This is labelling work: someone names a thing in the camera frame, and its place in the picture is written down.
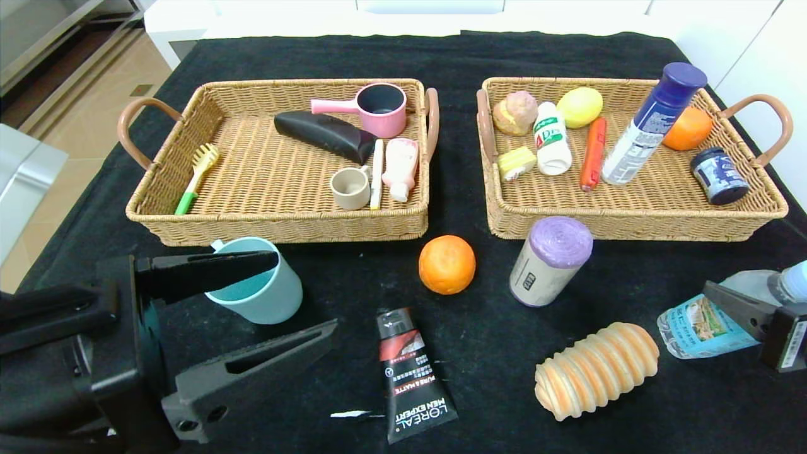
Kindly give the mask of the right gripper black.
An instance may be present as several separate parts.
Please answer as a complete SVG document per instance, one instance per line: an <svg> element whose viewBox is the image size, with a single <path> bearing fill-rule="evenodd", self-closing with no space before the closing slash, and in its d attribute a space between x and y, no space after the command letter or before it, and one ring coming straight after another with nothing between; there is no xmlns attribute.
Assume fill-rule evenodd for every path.
<svg viewBox="0 0 807 454"><path fill-rule="evenodd" d="M714 281L706 281L703 294L753 339L763 342L762 364L778 373L805 369L805 306L779 307Z"/></svg>

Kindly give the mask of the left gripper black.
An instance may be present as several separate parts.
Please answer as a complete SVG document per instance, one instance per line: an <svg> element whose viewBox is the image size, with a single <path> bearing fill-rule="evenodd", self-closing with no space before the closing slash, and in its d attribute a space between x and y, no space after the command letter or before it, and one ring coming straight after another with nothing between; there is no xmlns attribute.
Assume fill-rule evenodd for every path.
<svg viewBox="0 0 807 454"><path fill-rule="evenodd" d="M112 322L72 336L61 349L71 393L63 417L68 431L112 429L127 453L170 452L179 440L203 445L302 376L334 348L337 319L193 365L162 399L168 385L158 316L142 298L173 304L277 265L274 251L99 262L97 282L118 310Z"/></svg>

